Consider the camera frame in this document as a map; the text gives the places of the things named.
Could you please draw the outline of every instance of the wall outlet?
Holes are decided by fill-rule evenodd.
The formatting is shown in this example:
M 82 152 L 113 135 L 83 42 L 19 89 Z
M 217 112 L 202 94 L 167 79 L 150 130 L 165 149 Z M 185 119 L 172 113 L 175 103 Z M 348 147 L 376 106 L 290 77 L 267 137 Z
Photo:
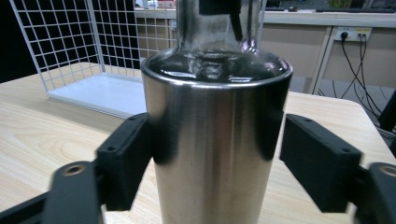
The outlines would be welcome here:
M 337 29 L 334 40 L 342 40 L 341 34 L 347 32 L 346 41 L 368 41 L 372 28 L 340 26 Z

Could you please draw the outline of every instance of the black machine part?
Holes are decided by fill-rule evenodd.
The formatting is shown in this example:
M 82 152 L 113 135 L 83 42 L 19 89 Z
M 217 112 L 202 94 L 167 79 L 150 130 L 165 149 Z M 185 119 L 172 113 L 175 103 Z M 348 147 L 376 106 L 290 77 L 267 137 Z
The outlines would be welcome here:
M 379 116 L 378 121 L 380 128 L 387 130 L 388 132 L 392 132 L 396 125 L 396 90 L 388 100 L 388 103 Z
M 396 223 L 396 166 L 359 166 L 361 152 L 312 119 L 288 114 L 280 159 L 323 213 L 358 209 L 354 223 Z
M 0 213 L 0 223 L 103 223 L 100 206 L 130 210 L 152 151 L 147 114 L 125 120 L 97 149 L 95 161 L 67 164 L 51 189 Z M 358 209 L 357 224 L 396 224 L 396 166 L 359 167 L 361 153 L 311 119 L 286 116 L 281 160 L 322 212 Z

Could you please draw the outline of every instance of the cable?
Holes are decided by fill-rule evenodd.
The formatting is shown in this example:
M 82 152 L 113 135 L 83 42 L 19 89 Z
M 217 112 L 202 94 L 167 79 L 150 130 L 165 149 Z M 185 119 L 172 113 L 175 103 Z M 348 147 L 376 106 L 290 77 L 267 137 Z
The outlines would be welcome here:
M 346 90 L 344 91 L 343 95 L 341 96 L 341 99 L 344 99 L 344 96 L 347 94 L 347 92 L 349 91 L 350 87 L 353 85 L 353 83 L 355 83 L 355 77 L 352 79 L 352 81 L 349 83 L 349 86 L 346 88 Z
M 386 137 L 388 139 L 396 139 L 396 133 L 384 131 L 377 124 L 375 124 L 375 127 L 378 130 L 379 134 L 381 134 L 381 136 Z
M 334 97 L 338 98 L 337 97 L 337 92 L 335 91 L 334 80 L 332 81 L 332 90 L 334 91 Z
M 324 94 L 324 92 L 323 92 L 321 89 L 318 89 L 318 94 L 319 94 L 320 96 L 326 96 L 326 95 Z
M 365 54 L 366 54 L 367 41 L 366 41 L 366 36 L 363 35 L 363 37 L 364 37 L 364 41 L 362 40 L 362 38 L 361 38 L 361 41 L 360 41 L 361 63 L 360 63 L 360 66 L 359 66 L 359 68 L 358 68 L 358 73 L 361 72 L 362 75 L 363 75 L 363 78 L 364 78 L 364 72 L 363 72 L 363 59 L 364 59 L 364 56 L 365 56 Z M 348 62 L 348 64 L 349 64 L 349 67 L 350 67 L 350 69 L 351 69 L 351 71 L 352 71 L 352 74 L 353 74 L 353 76 L 354 76 L 354 79 L 352 80 L 351 84 L 354 83 L 355 80 L 357 80 L 357 81 L 359 82 L 359 85 L 363 88 L 363 95 L 366 95 L 366 97 L 367 97 L 367 104 L 369 105 L 370 108 L 368 108 L 368 107 L 363 103 L 363 101 L 359 98 L 359 95 L 358 95 L 357 92 L 356 92 L 356 86 L 354 85 L 355 94 L 357 95 L 357 97 L 358 97 L 358 99 L 360 100 L 361 104 L 366 108 L 366 110 L 368 110 L 369 112 L 371 112 L 372 114 L 374 114 L 374 115 L 378 118 L 378 115 L 374 112 L 374 110 L 373 110 L 373 108 L 372 108 L 372 104 L 375 106 L 375 108 L 376 108 L 380 113 L 381 113 L 381 110 L 376 106 L 376 104 L 374 103 L 373 98 L 372 98 L 371 95 L 368 93 L 368 91 L 367 91 L 367 89 L 366 89 L 365 81 L 363 80 L 363 82 L 361 82 L 361 80 L 360 80 L 359 77 L 358 77 L 358 73 L 355 73 L 355 70 L 354 70 L 353 67 L 352 67 L 352 63 L 350 62 L 349 57 L 347 56 L 347 52 L 346 52 L 346 50 L 345 50 L 344 43 L 345 43 L 345 39 L 343 39 L 343 41 L 341 41 L 341 47 L 342 47 L 342 50 L 343 50 L 343 52 L 344 52 L 344 55 L 346 56 L 346 60 L 347 60 L 347 62 Z
M 361 99 L 364 100 L 365 93 L 364 93 L 364 90 L 362 90 L 361 88 L 362 88 L 362 86 L 359 86 L 358 90 L 361 92 Z
M 382 87 L 379 87 L 381 90 L 382 96 L 385 98 L 385 100 L 389 100 L 388 97 L 385 95 L 384 90 L 382 90 Z

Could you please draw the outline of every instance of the wire grid basket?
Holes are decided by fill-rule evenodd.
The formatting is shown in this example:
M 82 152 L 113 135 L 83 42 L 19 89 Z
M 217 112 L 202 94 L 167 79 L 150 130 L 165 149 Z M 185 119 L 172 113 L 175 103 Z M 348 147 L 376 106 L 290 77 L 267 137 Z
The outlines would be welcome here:
M 49 97 L 127 118 L 146 111 L 141 62 L 176 44 L 174 9 L 133 0 L 10 0 Z

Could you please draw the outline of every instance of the light wood surface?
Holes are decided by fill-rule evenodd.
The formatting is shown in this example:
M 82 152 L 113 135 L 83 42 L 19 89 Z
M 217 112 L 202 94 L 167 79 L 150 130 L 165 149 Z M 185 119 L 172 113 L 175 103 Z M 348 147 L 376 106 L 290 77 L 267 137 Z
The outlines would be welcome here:
M 352 102 L 290 92 L 286 112 L 316 120 L 362 150 L 362 164 L 396 164 L 363 109 Z M 122 119 L 48 99 L 38 76 L 0 84 L 0 211 L 48 190 L 51 174 L 91 161 Z M 321 214 L 276 156 L 259 223 L 350 223 L 349 214 Z M 153 163 L 132 211 L 105 213 L 106 223 L 161 223 Z

